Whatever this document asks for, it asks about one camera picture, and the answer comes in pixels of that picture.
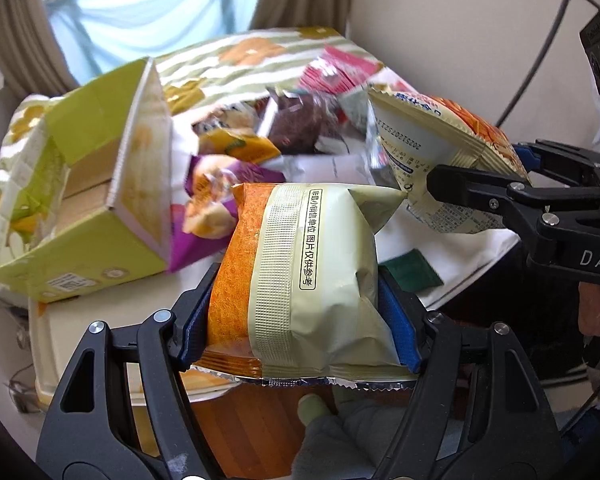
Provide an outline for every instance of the light blue curtain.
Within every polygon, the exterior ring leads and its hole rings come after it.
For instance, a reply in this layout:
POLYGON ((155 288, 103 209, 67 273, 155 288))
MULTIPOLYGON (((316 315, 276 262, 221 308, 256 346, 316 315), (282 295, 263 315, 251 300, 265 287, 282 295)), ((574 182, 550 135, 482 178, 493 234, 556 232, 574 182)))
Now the light blue curtain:
POLYGON ((80 84, 142 56, 248 30, 257 0, 56 0, 48 16, 80 84))

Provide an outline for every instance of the pink package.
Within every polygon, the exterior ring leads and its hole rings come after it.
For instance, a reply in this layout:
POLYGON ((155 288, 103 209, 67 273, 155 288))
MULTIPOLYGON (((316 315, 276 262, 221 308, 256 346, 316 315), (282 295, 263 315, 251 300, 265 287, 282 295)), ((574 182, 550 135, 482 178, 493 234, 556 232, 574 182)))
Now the pink package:
POLYGON ((266 170, 227 155, 192 156, 184 206, 173 205, 171 261, 175 272, 229 244, 238 219, 232 186, 242 182, 284 182, 279 171, 266 170))
POLYGON ((341 94, 362 84, 380 70, 381 65, 327 46, 302 72, 299 87, 341 94))

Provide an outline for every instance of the cardboard flap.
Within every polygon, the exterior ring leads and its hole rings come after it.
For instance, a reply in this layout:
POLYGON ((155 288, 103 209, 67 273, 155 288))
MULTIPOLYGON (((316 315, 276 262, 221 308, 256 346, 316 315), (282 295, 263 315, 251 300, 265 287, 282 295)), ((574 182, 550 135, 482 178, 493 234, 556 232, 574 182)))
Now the cardboard flap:
POLYGON ((46 127, 69 166, 122 136, 145 67, 139 59, 67 94, 45 116, 46 127))
POLYGON ((119 149, 120 139, 115 139, 76 162, 69 172, 63 198, 111 180, 119 149))

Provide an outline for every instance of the white snack bag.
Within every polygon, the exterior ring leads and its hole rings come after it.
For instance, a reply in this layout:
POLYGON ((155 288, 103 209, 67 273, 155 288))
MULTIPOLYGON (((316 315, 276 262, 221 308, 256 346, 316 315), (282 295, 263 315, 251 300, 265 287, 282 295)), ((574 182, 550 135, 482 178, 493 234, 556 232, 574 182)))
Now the white snack bag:
POLYGON ((437 202, 427 190, 427 173, 448 164, 528 180, 504 133, 453 101, 417 92, 368 92, 389 164, 408 192, 409 211, 442 233, 501 228, 497 215, 437 202))

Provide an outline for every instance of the blue gripper pad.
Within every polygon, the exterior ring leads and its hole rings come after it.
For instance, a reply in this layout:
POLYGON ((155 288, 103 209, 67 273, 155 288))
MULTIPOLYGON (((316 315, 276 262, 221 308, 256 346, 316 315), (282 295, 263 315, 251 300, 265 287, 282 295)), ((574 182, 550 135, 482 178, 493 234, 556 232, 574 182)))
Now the blue gripper pad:
POLYGON ((525 170, 535 171, 540 168, 540 157, 532 152, 530 148, 514 144, 513 149, 518 154, 520 162, 522 162, 525 170))
POLYGON ((183 330, 182 350, 178 355, 178 361, 187 368, 202 357, 206 346, 206 314, 209 311, 211 290, 212 287, 209 287, 198 302, 183 330))
POLYGON ((414 374, 419 373, 422 358, 418 352, 416 331, 391 292, 391 288, 381 276, 378 277, 378 312, 394 336, 400 364, 414 374))

